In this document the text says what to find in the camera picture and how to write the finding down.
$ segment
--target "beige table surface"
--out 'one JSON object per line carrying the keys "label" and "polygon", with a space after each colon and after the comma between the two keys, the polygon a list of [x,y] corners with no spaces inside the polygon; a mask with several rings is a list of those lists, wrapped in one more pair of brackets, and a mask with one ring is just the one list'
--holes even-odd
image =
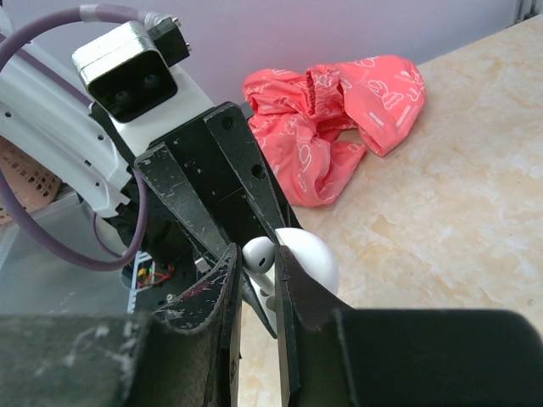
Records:
{"label": "beige table surface", "polygon": [[[420,70],[428,100],[406,142],[367,154],[300,223],[354,307],[513,309],[543,331],[543,16]],[[277,342],[248,307],[241,346],[239,405],[280,406]]]}

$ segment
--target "white wall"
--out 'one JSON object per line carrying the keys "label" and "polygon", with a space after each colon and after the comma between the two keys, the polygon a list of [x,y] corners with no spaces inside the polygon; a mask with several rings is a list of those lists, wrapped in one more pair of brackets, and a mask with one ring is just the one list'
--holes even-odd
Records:
{"label": "white wall", "polygon": [[[177,15],[193,54],[183,62],[214,102],[242,102],[258,69],[395,53],[422,63],[512,24],[516,0],[109,0]],[[17,26],[77,0],[4,0]],[[108,30],[72,25],[38,42],[70,64],[71,53]]]}

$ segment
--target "pink cloth with print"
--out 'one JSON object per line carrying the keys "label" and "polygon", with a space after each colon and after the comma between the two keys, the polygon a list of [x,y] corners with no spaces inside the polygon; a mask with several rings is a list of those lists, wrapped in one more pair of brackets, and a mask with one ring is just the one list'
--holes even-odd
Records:
{"label": "pink cloth with print", "polygon": [[[424,105],[413,62],[380,56],[317,65],[305,75],[261,70],[247,77],[249,125],[292,205],[331,204],[367,146],[380,157],[406,138]],[[337,141],[357,128],[362,143]]]}

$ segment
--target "scratched black surface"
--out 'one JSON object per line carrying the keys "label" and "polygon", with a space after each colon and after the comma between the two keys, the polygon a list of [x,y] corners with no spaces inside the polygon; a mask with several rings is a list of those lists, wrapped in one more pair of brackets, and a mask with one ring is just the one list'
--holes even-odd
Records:
{"label": "scratched black surface", "polygon": [[154,313],[178,329],[197,329],[212,319],[218,310],[217,304],[230,291],[236,250],[236,245],[230,245],[212,271]]}
{"label": "scratched black surface", "polygon": [[[210,264],[231,242],[242,247],[266,235],[276,241],[274,229],[299,226],[234,103],[164,135],[135,166]],[[255,166],[260,168],[257,175]],[[275,337],[248,277],[242,278],[244,299]]]}
{"label": "scratched black surface", "polygon": [[288,247],[280,247],[279,253],[283,267],[278,278],[286,282],[283,287],[288,290],[281,295],[289,296],[294,312],[306,329],[320,329],[331,318],[335,309],[352,309],[313,280]]}

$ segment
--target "white robot arm casing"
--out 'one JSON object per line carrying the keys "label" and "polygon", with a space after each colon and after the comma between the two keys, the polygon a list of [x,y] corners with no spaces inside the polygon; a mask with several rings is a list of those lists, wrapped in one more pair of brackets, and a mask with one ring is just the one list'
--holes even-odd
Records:
{"label": "white robot arm casing", "polygon": [[[0,31],[1,40],[13,31],[3,8]],[[62,78],[64,87],[38,65]],[[156,138],[213,106],[181,67],[173,66],[171,73],[179,88],[175,97],[133,122],[113,120],[136,156]],[[74,96],[75,89],[81,89],[81,83],[74,71],[35,43],[25,46],[0,75],[0,135],[73,187],[99,216],[116,216],[118,205],[129,202],[120,192],[131,179],[128,163],[104,129],[89,116],[89,106],[82,102],[86,98]]]}

